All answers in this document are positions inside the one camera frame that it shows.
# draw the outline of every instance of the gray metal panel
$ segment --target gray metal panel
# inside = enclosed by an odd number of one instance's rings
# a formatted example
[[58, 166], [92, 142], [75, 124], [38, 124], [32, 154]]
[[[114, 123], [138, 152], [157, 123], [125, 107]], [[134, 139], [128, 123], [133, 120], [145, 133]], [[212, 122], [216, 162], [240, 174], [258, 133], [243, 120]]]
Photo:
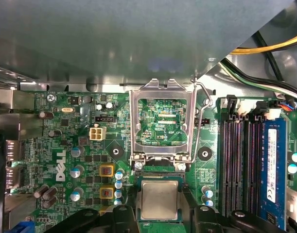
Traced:
[[0, 0], [0, 66], [42, 82], [189, 82], [291, 0]]

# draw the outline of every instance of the green circuit board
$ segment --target green circuit board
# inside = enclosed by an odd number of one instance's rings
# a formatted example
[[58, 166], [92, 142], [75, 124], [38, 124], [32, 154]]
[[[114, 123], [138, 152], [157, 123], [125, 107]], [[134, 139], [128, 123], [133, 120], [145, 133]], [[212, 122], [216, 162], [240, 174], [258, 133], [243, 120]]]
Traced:
[[[53, 119], [44, 120], [43, 137], [25, 141], [25, 160], [13, 163], [13, 166], [26, 166], [25, 178], [27, 185], [12, 190], [14, 193], [33, 193], [43, 184], [58, 188], [57, 203], [49, 209], [42, 208], [42, 200], [37, 200], [37, 209], [31, 214], [35, 221], [35, 232], [42, 233], [51, 226], [66, 219], [78, 210], [93, 208], [103, 210], [112, 205], [114, 199], [101, 200], [100, 188], [113, 185], [112, 177], [100, 177], [100, 166], [112, 164], [114, 170], [122, 168], [125, 171], [124, 183], [133, 184], [135, 177], [129, 165], [131, 153], [130, 141], [130, 107], [128, 94], [113, 93], [83, 93], [83, 92], [32, 92], [35, 94], [35, 113], [48, 111], [54, 113]], [[48, 102], [47, 95], [54, 94], [55, 102]], [[198, 96], [197, 108], [200, 109], [204, 96]], [[98, 111], [96, 104], [105, 105], [111, 102], [112, 110]], [[65, 113], [63, 108], [72, 108], [74, 111]], [[186, 142], [186, 135], [182, 133], [181, 124], [185, 119], [185, 100], [140, 100], [139, 118], [142, 124], [137, 135], [137, 142], [145, 145], [171, 146]], [[297, 121], [296, 115], [290, 119]], [[211, 159], [207, 161], [196, 157], [190, 171], [186, 172], [188, 183], [198, 204], [202, 204], [201, 188], [209, 186], [213, 191], [213, 205], [218, 208], [218, 109], [208, 108], [203, 118], [208, 123], [201, 126], [201, 134], [197, 148], [207, 147], [211, 151]], [[106, 127], [105, 139], [102, 141], [89, 140], [89, 129], [95, 124]], [[292, 123], [290, 142], [297, 146], [296, 124]], [[49, 131], [60, 130], [62, 135], [57, 138], [48, 137]], [[195, 145], [196, 126], [194, 130], [193, 151]], [[74, 158], [70, 155], [72, 148], [82, 146], [84, 155]], [[120, 158], [113, 155], [114, 148], [122, 148]], [[56, 180], [57, 160], [59, 153], [66, 153], [65, 181]], [[77, 179], [70, 176], [70, 170], [81, 165], [84, 173]], [[146, 166], [145, 171], [174, 171], [172, 166]], [[84, 190], [83, 197], [73, 202], [70, 200], [72, 191], [80, 187]], [[122, 192], [122, 202], [128, 188]], [[181, 223], [141, 222], [141, 232], [185, 232]]]

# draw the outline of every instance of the motherboard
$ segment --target motherboard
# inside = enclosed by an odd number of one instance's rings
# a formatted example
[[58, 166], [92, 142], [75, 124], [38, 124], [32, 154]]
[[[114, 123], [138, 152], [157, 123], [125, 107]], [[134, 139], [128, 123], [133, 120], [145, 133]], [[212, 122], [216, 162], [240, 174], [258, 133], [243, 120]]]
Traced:
[[[11, 195], [33, 194], [37, 198], [35, 209], [27, 217], [35, 223], [36, 233], [45, 232], [81, 209], [91, 208], [105, 213], [109, 206], [126, 203], [129, 189], [136, 185], [150, 193], [147, 198], [151, 202], [158, 201], [154, 200], [154, 194], [158, 197], [160, 193], [154, 193], [154, 189], [161, 183], [174, 192], [179, 192], [183, 184], [187, 185], [199, 205], [214, 207], [225, 216], [234, 209], [253, 211], [255, 208], [255, 214], [285, 228], [285, 209], [276, 208], [274, 204], [267, 208], [261, 203], [246, 202], [247, 193], [261, 195], [267, 192], [267, 187], [264, 186], [265, 191], [262, 186], [260, 191], [252, 188], [256, 181], [250, 175], [254, 176], [262, 168], [261, 165], [247, 164], [244, 156], [248, 154], [251, 161], [259, 160], [264, 153], [244, 151], [249, 144], [247, 141], [256, 143], [264, 133], [271, 134], [270, 129], [279, 129], [279, 142], [286, 141], [285, 148], [281, 147], [280, 151], [287, 150], [290, 156], [278, 168], [277, 189], [288, 186], [297, 190], [297, 173], [287, 170], [287, 167], [297, 165], [291, 159], [297, 151], [297, 110], [280, 110], [275, 113], [277, 121], [267, 123], [263, 119], [248, 120], [248, 115], [240, 118], [236, 113], [243, 106], [240, 103], [245, 104], [247, 112], [257, 109], [260, 101], [266, 103], [267, 109], [276, 108], [276, 100], [268, 98], [236, 97], [232, 106], [229, 103], [233, 99], [219, 98], [201, 112], [202, 102], [206, 101], [203, 95], [198, 97], [201, 101], [195, 103], [192, 116], [186, 115], [189, 104], [184, 99], [139, 99], [137, 116], [141, 128], [135, 135], [137, 144], [161, 148], [184, 145], [189, 140], [184, 133], [184, 122], [186, 118], [192, 118], [191, 153], [196, 155], [194, 162], [187, 165], [173, 166], [171, 160], [162, 158], [147, 159], [142, 166], [136, 157], [135, 162], [130, 162], [135, 142], [131, 138], [129, 94], [29, 93], [35, 97], [35, 109], [24, 113], [37, 114], [43, 120], [43, 133], [20, 141], [7, 140], [7, 148], [16, 148], [19, 156], [7, 162], [6, 192]], [[259, 130], [247, 133], [253, 127]], [[253, 174], [245, 173], [249, 166], [255, 166]], [[257, 179], [262, 182], [269, 179], [267, 173], [264, 177], [261, 172], [258, 174]], [[177, 199], [171, 193], [165, 192], [165, 195], [165, 200]], [[284, 193], [279, 195], [282, 196], [276, 196], [277, 201], [285, 199]], [[179, 207], [174, 207], [170, 213], [154, 217], [143, 204], [136, 214], [141, 232], [185, 232], [177, 209]]]

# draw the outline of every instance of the electrolytic capacitor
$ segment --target electrolytic capacitor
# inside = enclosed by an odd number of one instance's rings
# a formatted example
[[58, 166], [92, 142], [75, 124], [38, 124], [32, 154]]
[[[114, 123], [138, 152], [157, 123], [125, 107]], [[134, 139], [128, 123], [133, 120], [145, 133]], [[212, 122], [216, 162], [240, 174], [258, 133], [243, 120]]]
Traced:
[[210, 198], [207, 198], [205, 195], [201, 197], [202, 202], [207, 206], [213, 206], [213, 201]]
[[82, 146], [74, 147], [73, 149], [71, 149], [71, 152], [70, 152], [71, 156], [74, 158], [78, 158], [79, 156], [84, 155], [84, 153], [85, 153], [85, 148]]
[[107, 102], [105, 107], [108, 110], [113, 110], [115, 108], [115, 105], [112, 102]]
[[78, 178], [82, 173], [84, 173], [84, 167], [81, 165], [77, 165], [76, 167], [70, 170], [70, 176], [73, 178]]
[[115, 188], [116, 189], [121, 189], [122, 188], [122, 182], [121, 181], [115, 182]]
[[104, 104], [98, 103], [98, 104], [96, 104], [95, 109], [97, 111], [103, 111], [105, 109], [105, 106], [104, 106]]
[[115, 198], [121, 198], [122, 192], [120, 190], [117, 190], [117, 191], [115, 191], [114, 196], [115, 196]]
[[124, 170], [118, 169], [116, 174], [115, 174], [116, 180], [121, 180], [123, 178], [123, 174], [124, 174]]
[[83, 195], [84, 195], [84, 191], [82, 188], [75, 188], [70, 195], [70, 199], [72, 201], [79, 201]]
[[56, 187], [51, 187], [49, 188], [43, 195], [42, 198], [43, 200], [50, 200], [55, 194], [57, 193], [57, 188]]
[[114, 205], [122, 205], [122, 201], [119, 200], [119, 199], [116, 199], [116, 200], [114, 201]]
[[213, 192], [208, 186], [203, 186], [201, 188], [201, 192], [207, 197], [207, 198], [212, 198], [213, 197]]
[[39, 189], [37, 189], [34, 192], [34, 197], [35, 198], [41, 198], [41, 196], [49, 189], [49, 186], [47, 186], [46, 184], [44, 184], [43, 186], [41, 186]]
[[40, 112], [39, 113], [39, 118], [40, 119], [52, 120], [54, 118], [54, 113], [52, 113], [52, 112]]
[[62, 131], [60, 130], [50, 130], [48, 133], [49, 137], [60, 137], [62, 135]]
[[49, 209], [51, 206], [53, 206], [57, 202], [56, 196], [53, 196], [50, 198], [50, 200], [42, 202], [42, 208]]

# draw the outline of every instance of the white connector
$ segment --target white connector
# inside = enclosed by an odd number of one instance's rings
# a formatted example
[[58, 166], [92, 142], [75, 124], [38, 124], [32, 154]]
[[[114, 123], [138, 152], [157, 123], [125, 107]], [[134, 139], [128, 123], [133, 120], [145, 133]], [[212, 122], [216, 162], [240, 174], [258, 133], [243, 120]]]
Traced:
[[90, 128], [89, 137], [92, 141], [102, 141], [105, 139], [106, 127]]
[[287, 215], [294, 219], [297, 222], [297, 192], [287, 188], [286, 191], [286, 198], [287, 198]]

